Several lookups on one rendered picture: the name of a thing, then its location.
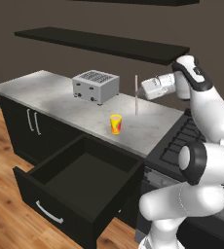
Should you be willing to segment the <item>black shelf at ceiling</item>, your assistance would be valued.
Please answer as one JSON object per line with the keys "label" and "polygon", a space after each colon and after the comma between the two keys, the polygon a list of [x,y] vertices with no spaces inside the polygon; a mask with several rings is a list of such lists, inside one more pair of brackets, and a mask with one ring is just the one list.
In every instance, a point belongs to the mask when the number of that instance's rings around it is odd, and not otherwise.
{"label": "black shelf at ceiling", "polygon": [[199,4],[201,0],[66,0],[66,1],[179,7],[179,6]]}

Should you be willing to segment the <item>black hob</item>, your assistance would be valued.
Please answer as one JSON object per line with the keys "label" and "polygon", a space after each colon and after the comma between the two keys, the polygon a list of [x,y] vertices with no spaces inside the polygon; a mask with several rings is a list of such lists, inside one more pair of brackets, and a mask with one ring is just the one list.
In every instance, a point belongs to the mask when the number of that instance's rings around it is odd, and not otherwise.
{"label": "black hob", "polygon": [[157,171],[178,182],[184,182],[178,166],[178,154],[186,143],[196,141],[205,142],[205,137],[196,127],[191,111],[186,109],[146,157],[144,178]]}

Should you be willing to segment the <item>long black wall shelf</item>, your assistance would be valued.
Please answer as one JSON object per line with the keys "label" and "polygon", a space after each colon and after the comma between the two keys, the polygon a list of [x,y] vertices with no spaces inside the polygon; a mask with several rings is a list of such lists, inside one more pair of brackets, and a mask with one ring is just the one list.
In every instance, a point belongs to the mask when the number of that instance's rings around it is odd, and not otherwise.
{"label": "long black wall shelf", "polygon": [[41,27],[16,31],[15,35],[21,38],[111,54],[160,65],[170,65],[178,57],[190,51],[188,47],[183,46],[56,27]]}

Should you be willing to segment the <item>yellow and red smoothie cup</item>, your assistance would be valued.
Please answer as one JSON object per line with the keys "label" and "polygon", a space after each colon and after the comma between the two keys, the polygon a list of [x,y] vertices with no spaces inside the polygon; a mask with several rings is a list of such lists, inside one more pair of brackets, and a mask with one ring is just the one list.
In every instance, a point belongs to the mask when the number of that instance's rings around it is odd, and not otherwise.
{"label": "yellow and red smoothie cup", "polygon": [[110,128],[113,134],[119,134],[122,126],[122,116],[114,114],[110,116]]}

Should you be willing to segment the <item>silver toaster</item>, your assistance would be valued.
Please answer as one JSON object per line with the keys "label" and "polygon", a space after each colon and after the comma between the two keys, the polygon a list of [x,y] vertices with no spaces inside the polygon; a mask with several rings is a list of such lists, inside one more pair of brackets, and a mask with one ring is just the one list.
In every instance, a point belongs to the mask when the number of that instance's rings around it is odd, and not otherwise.
{"label": "silver toaster", "polygon": [[73,95],[75,97],[102,105],[119,94],[120,77],[89,70],[72,78]]}

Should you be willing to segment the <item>black oven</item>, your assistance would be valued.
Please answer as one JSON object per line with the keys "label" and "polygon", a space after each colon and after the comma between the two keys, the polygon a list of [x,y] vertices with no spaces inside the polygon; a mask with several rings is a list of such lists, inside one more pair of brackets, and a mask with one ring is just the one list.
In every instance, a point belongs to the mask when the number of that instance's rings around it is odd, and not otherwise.
{"label": "black oven", "polygon": [[[144,169],[140,194],[183,182],[184,178],[165,175],[148,166]],[[224,249],[224,219],[218,215],[187,218],[179,227],[177,238],[186,249]]]}

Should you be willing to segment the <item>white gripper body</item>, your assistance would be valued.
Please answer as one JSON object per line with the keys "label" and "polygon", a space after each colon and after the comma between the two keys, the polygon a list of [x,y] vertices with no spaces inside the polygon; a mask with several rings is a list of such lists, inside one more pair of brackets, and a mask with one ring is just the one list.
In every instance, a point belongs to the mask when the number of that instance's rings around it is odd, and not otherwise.
{"label": "white gripper body", "polygon": [[158,78],[145,80],[141,83],[144,90],[144,95],[148,100],[152,100],[164,95],[164,88],[162,87]]}

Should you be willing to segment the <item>wide black cupboard door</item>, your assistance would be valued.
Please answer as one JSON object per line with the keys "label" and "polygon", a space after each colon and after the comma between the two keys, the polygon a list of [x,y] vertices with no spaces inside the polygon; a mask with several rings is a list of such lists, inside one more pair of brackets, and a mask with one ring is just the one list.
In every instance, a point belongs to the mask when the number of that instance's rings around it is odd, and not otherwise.
{"label": "wide black cupboard door", "polygon": [[38,135],[34,121],[34,112],[37,111],[30,112],[30,120],[34,128],[35,138],[37,139],[39,162],[45,160],[82,134],[81,130],[71,125],[37,112],[38,125],[42,133]]}

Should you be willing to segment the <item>narrow black cupboard door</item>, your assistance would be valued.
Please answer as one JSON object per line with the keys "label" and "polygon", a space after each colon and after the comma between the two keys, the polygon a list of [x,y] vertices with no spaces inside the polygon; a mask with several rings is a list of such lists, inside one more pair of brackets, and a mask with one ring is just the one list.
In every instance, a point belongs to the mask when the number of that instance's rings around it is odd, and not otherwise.
{"label": "narrow black cupboard door", "polygon": [[15,101],[1,95],[0,106],[14,152],[33,164],[33,132],[28,124],[26,109]]}

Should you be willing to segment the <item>open black drawer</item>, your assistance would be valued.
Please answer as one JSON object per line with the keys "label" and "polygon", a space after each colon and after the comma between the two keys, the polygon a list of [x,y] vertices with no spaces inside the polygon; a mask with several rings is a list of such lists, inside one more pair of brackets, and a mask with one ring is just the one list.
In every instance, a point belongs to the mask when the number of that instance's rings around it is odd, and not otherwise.
{"label": "open black drawer", "polygon": [[[84,249],[96,240],[140,185],[143,158],[82,134],[31,170],[14,168],[22,200]],[[36,200],[48,200],[63,214],[58,224]]]}

